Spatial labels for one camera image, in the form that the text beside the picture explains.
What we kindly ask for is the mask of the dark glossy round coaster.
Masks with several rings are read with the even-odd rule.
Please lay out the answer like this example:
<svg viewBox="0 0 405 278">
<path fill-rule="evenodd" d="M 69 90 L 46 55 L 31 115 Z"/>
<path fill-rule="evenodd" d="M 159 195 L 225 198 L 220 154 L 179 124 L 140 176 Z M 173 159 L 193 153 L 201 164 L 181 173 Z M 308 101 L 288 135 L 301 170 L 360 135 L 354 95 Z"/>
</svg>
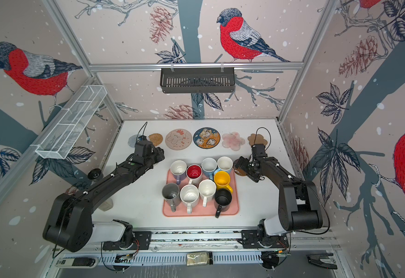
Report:
<svg viewBox="0 0 405 278">
<path fill-rule="evenodd" d="M 233 170 L 236 173 L 236 175 L 238 176 L 242 176 L 245 177 L 246 176 L 246 172 L 244 170 L 242 170 L 241 168 L 237 167 L 237 163 L 238 163 L 238 159 L 236 159 L 233 163 Z"/>
</svg>

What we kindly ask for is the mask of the pink flower coaster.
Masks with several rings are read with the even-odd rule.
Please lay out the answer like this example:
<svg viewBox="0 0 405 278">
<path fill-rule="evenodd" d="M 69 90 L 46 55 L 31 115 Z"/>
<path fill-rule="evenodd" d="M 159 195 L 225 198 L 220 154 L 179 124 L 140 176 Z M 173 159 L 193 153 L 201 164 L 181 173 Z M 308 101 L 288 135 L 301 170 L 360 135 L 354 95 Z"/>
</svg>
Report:
<svg viewBox="0 0 405 278">
<path fill-rule="evenodd" d="M 240 137 L 239 133 L 225 133 L 222 135 L 222 147 L 229 148 L 232 151 L 239 151 L 245 144 L 245 139 Z"/>
</svg>

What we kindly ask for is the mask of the white mug front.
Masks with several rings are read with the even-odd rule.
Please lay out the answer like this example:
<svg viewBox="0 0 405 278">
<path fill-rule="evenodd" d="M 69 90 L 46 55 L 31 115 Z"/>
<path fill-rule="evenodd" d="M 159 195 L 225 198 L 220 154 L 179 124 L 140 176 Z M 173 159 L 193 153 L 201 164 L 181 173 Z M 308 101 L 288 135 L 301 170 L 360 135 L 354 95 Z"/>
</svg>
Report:
<svg viewBox="0 0 405 278">
<path fill-rule="evenodd" d="M 192 214 L 200 200 L 199 189 L 192 184 L 185 185 L 180 191 L 180 199 L 186 207 L 187 214 Z"/>
</svg>

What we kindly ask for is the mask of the black wall basket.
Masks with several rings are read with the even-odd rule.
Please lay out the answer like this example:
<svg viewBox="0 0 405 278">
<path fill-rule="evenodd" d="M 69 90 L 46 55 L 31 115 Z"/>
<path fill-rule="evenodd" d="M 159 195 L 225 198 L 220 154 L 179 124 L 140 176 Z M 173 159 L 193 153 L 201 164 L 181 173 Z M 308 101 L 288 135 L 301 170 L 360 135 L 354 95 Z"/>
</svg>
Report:
<svg viewBox="0 0 405 278">
<path fill-rule="evenodd" d="M 231 93 L 235 90 L 234 68 L 163 68 L 163 93 Z"/>
</svg>

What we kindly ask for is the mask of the black mug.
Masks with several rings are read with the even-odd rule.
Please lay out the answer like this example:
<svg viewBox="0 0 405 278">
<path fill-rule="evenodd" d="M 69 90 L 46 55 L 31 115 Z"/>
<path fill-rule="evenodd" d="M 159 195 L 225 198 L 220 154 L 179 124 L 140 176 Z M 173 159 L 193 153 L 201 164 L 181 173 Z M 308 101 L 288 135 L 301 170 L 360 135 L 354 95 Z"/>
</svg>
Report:
<svg viewBox="0 0 405 278">
<path fill-rule="evenodd" d="M 227 211 L 232 202 L 232 194 L 229 190 L 220 189 L 217 190 L 214 195 L 214 206 L 216 208 L 215 217 L 219 218 L 221 214 Z"/>
</svg>

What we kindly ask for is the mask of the pink bunny round coaster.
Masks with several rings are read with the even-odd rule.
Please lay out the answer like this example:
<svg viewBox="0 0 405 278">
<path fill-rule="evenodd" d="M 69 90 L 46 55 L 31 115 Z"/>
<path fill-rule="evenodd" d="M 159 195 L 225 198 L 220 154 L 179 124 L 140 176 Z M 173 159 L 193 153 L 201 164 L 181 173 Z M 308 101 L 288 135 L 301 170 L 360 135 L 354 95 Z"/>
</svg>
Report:
<svg viewBox="0 0 405 278">
<path fill-rule="evenodd" d="M 192 142 L 192 134 L 185 129 L 172 130 L 165 137 L 166 146 L 175 151 L 180 151 L 189 147 Z"/>
</svg>

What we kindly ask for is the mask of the black white power strip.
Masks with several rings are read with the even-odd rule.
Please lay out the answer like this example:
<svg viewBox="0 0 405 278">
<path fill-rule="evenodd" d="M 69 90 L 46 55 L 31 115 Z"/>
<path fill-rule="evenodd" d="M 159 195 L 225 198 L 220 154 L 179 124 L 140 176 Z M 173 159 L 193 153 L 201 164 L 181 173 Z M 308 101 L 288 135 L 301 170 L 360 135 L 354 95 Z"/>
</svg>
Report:
<svg viewBox="0 0 405 278">
<path fill-rule="evenodd" d="M 56 261 L 55 267 L 57 268 L 95 268 L 97 266 L 96 258 L 92 257 L 75 257 L 63 258 Z"/>
</svg>

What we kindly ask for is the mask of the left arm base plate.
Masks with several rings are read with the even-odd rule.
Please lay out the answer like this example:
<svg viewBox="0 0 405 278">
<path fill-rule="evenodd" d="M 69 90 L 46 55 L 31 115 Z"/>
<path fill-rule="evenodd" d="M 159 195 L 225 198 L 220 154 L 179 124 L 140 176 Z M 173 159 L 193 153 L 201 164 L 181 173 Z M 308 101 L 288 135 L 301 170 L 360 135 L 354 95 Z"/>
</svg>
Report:
<svg viewBox="0 0 405 278">
<path fill-rule="evenodd" d="M 148 250 L 152 233 L 147 231 L 126 232 L 117 242 L 104 242 L 104 251 Z"/>
</svg>

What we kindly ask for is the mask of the grey mug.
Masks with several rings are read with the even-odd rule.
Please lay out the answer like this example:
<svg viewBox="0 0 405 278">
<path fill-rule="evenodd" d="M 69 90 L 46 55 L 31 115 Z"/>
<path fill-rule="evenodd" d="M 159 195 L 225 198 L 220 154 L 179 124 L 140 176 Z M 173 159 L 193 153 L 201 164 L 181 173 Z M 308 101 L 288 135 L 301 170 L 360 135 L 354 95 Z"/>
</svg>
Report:
<svg viewBox="0 0 405 278">
<path fill-rule="evenodd" d="M 177 184 L 166 184 L 162 189 L 162 197 L 174 213 L 181 204 L 180 188 Z"/>
</svg>

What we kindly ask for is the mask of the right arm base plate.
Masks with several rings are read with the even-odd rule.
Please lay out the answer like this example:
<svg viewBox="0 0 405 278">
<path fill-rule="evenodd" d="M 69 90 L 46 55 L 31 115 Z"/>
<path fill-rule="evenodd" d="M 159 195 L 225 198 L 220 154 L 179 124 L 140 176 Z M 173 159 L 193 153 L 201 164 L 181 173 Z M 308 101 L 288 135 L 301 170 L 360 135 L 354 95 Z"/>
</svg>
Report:
<svg viewBox="0 0 405 278">
<path fill-rule="evenodd" d="M 242 230 L 238 242 L 244 249 L 289 249 L 285 236 L 268 236 L 258 230 Z"/>
</svg>

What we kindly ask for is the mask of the grey woven round coaster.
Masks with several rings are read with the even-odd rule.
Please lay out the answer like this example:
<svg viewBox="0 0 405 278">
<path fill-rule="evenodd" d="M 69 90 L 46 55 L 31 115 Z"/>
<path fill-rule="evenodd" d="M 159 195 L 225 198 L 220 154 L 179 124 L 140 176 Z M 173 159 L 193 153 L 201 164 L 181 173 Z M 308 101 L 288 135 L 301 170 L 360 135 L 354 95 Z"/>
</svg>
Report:
<svg viewBox="0 0 405 278">
<path fill-rule="evenodd" d="M 135 134 L 128 139 L 128 146 L 135 148 L 137 141 L 139 140 L 139 135 Z"/>
</svg>

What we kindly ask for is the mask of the black clamp tool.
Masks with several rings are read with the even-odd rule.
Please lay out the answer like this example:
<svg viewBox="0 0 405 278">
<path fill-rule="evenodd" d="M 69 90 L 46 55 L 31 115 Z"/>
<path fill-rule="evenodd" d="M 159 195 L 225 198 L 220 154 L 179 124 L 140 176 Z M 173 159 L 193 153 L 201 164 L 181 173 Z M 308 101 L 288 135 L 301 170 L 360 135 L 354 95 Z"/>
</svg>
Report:
<svg viewBox="0 0 405 278">
<path fill-rule="evenodd" d="M 307 255 L 308 263 L 320 268 L 337 270 L 338 266 L 333 259 L 333 253 L 309 254 Z"/>
</svg>

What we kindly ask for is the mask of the cork flower coaster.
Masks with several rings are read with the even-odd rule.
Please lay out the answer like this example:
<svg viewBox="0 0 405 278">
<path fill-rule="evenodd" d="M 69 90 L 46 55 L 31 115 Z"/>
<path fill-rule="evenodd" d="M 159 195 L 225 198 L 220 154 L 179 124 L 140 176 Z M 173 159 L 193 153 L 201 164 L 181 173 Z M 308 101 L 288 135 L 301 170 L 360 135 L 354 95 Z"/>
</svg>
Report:
<svg viewBox="0 0 405 278">
<path fill-rule="evenodd" d="M 265 146 L 268 145 L 268 141 L 261 135 L 261 134 L 254 134 L 252 133 L 248 137 L 248 142 L 250 146 L 253 146 L 255 144 L 263 144 Z"/>
</svg>

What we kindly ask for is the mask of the taped small box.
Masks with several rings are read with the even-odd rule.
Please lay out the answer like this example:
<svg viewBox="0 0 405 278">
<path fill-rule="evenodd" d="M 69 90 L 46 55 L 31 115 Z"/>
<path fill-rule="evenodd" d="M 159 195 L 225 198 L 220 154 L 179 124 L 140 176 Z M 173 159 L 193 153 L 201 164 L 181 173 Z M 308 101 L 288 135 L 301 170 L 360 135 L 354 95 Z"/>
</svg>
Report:
<svg viewBox="0 0 405 278">
<path fill-rule="evenodd" d="M 213 254 L 209 251 L 187 253 L 186 266 L 212 265 Z"/>
</svg>

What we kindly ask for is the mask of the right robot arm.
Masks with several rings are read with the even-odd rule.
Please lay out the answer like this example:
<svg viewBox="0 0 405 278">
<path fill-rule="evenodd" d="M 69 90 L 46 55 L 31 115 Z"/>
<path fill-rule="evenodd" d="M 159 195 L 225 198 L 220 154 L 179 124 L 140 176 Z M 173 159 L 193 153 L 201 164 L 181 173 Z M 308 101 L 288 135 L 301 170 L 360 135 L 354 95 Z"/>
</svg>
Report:
<svg viewBox="0 0 405 278">
<path fill-rule="evenodd" d="M 274 157 L 254 158 L 250 161 L 241 156 L 234 167 L 244 171 L 256 183 L 262 177 L 268 178 L 279 190 L 277 214 L 259 222 L 259 237 L 280 236 L 323 226 L 324 218 L 314 183 L 295 177 Z"/>
</svg>

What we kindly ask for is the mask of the blue cartoon round coaster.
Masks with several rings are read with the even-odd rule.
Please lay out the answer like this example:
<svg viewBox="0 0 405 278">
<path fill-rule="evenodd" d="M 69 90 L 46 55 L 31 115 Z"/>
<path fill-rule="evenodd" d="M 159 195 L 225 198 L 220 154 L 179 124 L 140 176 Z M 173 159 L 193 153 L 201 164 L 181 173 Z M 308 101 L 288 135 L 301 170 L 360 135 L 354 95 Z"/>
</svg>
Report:
<svg viewBox="0 0 405 278">
<path fill-rule="evenodd" d="M 203 127 L 193 134 L 193 142 L 202 149 L 215 148 L 220 140 L 219 132 L 211 127 Z"/>
</svg>

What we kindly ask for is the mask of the silver lid spice jar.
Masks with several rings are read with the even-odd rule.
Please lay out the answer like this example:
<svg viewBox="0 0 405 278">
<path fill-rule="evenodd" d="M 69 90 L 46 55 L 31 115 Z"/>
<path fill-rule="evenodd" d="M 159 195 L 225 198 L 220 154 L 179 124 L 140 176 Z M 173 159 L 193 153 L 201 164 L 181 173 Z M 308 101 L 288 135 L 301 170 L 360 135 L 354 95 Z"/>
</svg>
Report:
<svg viewBox="0 0 405 278">
<path fill-rule="evenodd" d="M 109 198 L 106 201 L 102 202 L 102 204 L 100 204 L 98 206 L 98 209 L 103 212 L 106 212 L 106 211 L 110 210 L 112 207 L 113 207 L 113 201 L 111 198 Z"/>
</svg>

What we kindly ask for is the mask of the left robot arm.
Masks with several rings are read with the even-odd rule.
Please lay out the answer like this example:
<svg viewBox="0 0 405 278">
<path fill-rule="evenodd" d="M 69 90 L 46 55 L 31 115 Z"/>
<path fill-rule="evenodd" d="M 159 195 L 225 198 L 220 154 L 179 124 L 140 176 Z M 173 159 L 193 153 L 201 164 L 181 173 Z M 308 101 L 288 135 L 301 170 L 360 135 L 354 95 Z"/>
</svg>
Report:
<svg viewBox="0 0 405 278">
<path fill-rule="evenodd" d="M 137 142 L 134 153 L 91 188 L 55 198 L 42 237 L 68 251 L 79 251 L 92 237 L 92 214 L 98 207 L 164 159 L 164 150 L 153 142 Z"/>
</svg>

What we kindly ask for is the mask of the white mug middle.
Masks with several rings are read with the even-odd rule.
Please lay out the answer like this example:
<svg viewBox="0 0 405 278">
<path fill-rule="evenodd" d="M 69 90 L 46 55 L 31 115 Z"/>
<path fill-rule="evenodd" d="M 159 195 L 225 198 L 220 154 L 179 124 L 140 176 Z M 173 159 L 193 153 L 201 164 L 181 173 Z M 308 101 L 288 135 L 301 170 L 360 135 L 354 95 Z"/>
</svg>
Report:
<svg viewBox="0 0 405 278">
<path fill-rule="evenodd" d="M 211 179 L 203 180 L 199 184 L 199 194 L 203 207 L 207 207 L 208 202 L 213 200 L 215 193 L 216 184 Z"/>
</svg>

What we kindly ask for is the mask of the lavender mug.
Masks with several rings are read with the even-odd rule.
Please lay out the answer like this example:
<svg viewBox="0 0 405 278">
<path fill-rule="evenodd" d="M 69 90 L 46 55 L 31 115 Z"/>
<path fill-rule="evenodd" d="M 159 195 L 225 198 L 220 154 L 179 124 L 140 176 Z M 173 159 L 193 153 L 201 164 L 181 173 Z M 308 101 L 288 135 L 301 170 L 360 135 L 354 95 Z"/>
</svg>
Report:
<svg viewBox="0 0 405 278">
<path fill-rule="evenodd" d="M 181 182 L 187 178 L 186 171 L 187 171 L 187 163 L 182 160 L 177 160 L 173 162 L 172 165 L 170 166 L 170 172 L 173 178 L 175 179 L 177 185 L 180 185 Z"/>
</svg>

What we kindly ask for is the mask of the black lid spice jar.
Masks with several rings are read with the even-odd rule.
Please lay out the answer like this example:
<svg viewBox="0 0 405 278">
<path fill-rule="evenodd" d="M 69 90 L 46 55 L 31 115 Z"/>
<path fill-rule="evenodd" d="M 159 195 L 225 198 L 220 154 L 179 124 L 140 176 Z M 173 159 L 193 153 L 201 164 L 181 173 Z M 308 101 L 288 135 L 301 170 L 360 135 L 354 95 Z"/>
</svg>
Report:
<svg viewBox="0 0 405 278">
<path fill-rule="evenodd" d="M 89 171 L 88 175 L 87 175 L 89 180 L 100 180 L 103 177 L 103 173 L 102 170 L 99 168 L 93 169 L 91 171 Z"/>
</svg>

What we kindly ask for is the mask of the red interior white mug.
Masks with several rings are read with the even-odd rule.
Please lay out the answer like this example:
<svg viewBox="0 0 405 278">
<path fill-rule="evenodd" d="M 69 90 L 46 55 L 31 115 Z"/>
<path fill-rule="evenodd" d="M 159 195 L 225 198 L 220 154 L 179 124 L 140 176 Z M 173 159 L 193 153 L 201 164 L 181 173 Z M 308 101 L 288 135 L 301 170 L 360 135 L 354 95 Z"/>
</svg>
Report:
<svg viewBox="0 0 405 278">
<path fill-rule="evenodd" d="M 203 179 L 203 170 L 199 165 L 192 164 L 187 168 L 186 176 L 189 179 L 188 184 L 199 186 Z"/>
</svg>

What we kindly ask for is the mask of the white blue mug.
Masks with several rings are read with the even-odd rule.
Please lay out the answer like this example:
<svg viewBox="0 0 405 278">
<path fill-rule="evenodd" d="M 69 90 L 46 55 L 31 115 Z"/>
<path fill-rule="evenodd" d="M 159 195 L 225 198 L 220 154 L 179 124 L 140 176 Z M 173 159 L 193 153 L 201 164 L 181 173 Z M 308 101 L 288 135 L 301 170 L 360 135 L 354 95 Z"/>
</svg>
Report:
<svg viewBox="0 0 405 278">
<path fill-rule="evenodd" d="M 217 160 L 217 166 L 219 171 L 230 173 L 233 169 L 233 161 L 227 156 L 222 156 Z"/>
</svg>

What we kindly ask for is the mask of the rattan round coaster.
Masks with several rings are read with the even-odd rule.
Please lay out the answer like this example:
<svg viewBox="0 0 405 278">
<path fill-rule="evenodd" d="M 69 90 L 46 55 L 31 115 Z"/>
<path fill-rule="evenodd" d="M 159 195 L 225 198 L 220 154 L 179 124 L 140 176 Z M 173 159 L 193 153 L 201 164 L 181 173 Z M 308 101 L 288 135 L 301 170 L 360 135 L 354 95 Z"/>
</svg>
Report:
<svg viewBox="0 0 405 278">
<path fill-rule="evenodd" d="M 163 142 L 163 136 L 159 133 L 154 133 L 148 136 L 148 140 L 151 141 L 155 147 L 158 147 Z"/>
</svg>

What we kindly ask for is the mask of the yellow mug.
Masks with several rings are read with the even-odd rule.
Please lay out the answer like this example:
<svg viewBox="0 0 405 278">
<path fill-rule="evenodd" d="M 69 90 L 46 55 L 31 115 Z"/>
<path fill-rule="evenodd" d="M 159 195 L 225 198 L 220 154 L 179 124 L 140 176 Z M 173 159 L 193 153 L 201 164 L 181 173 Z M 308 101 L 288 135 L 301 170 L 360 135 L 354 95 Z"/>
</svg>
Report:
<svg viewBox="0 0 405 278">
<path fill-rule="evenodd" d="M 214 174 L 214 182 L 216 184 L 216 190 L 228 190 L 231 194 L 233 194 L 233 188 L 230 186 L 230 175 L 228 172 L 225 171 L 218 171 Z"/>
</svg>

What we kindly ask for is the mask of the light blue mug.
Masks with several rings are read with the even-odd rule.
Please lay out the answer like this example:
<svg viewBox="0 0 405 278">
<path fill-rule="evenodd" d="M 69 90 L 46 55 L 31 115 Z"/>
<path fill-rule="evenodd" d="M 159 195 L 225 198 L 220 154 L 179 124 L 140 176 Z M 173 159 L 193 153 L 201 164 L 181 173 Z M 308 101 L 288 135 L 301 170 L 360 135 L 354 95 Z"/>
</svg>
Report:
<svg viewBox="0 0 405 278">
<path fill-rule="evenodd" d="M 218 169 L 217 161 L 214 158 L 205 158 L 201 162 L 201 168 L 203 174 L 208 178 L 213 180 L 215 171 Z"/>
</svg>

